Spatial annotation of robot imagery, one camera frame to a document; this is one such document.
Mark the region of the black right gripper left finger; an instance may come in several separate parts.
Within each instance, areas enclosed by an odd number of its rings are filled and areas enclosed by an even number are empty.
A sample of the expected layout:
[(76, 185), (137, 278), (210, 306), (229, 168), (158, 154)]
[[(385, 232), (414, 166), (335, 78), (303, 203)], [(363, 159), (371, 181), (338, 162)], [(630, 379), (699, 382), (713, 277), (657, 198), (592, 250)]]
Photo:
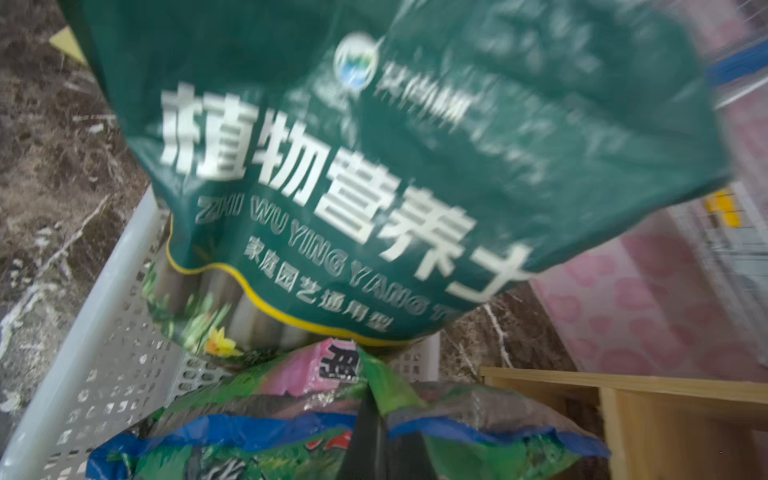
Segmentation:
[(386, 479), (386, 443), (384, 419), (372, 391), (367, 389), (358, 411), (347, 453), (336, 478), (338, 480)]

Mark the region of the bright green flower fertilizer bag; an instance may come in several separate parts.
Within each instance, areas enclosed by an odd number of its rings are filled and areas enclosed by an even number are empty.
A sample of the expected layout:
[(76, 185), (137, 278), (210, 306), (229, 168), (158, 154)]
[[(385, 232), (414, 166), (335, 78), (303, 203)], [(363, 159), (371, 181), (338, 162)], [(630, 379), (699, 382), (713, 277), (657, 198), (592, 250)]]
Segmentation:
[(411, 382), (324, 340), (183, 395), (95, 448), (89, 479), (337, 479), (365, 391), (388, 440), (424, 437), (438, 479), (549, 479), (604, 442), (512, 390)]

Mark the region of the dark green soil bag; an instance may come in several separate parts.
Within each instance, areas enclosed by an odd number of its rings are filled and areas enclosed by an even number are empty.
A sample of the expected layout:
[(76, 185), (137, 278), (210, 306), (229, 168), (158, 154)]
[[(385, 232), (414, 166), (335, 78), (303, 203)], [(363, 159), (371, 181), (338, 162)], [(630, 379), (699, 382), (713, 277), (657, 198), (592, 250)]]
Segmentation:
[(245, 366), (398, 350), (731, 168), (648, 1), (64, 1), (170, 213), (142, 295)]

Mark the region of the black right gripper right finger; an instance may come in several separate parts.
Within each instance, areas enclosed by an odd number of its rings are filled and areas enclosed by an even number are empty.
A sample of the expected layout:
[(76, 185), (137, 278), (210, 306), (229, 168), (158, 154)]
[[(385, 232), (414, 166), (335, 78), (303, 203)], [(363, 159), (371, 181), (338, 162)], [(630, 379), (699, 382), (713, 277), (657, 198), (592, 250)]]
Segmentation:
[(390, 480), (437, 480), (421, 433), (413, 432), (388, 440), (388, 478)]

